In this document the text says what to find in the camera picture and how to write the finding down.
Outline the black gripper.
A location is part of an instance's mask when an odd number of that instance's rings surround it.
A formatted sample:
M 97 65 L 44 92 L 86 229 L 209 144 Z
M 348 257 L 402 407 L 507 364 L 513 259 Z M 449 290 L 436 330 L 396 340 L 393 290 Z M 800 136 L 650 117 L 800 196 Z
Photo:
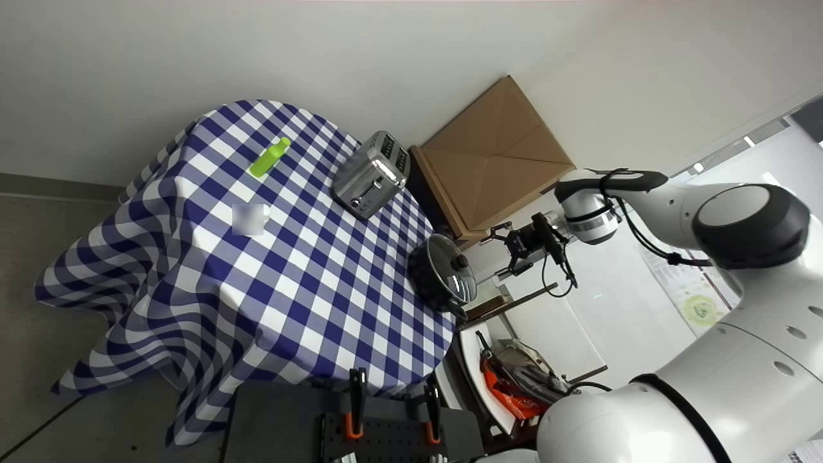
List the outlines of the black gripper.
M 528 227 L 513 232 L 511 223 L 492 227 L 485 239 L 503 239 L 510 249 L 510 265 L 494 270 L 494 277 L 498 280 L 524 274 L 543 257 L 562 262 L 569 245 L 569 239 L 543 214 L 534 214 Z

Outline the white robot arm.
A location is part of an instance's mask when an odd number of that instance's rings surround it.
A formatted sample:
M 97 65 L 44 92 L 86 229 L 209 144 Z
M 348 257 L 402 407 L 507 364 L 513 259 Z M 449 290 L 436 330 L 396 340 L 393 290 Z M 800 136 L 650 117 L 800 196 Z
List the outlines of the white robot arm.
M 705 253 L 741 302 L 663 369 L 556 401 L 530 448 L 476 463 L 778 463 L 821 436 L 823 229 L 798 196 L 618 167 L 566 176 L 556 202 L 585 245 L 628 203 L 656 239 Z

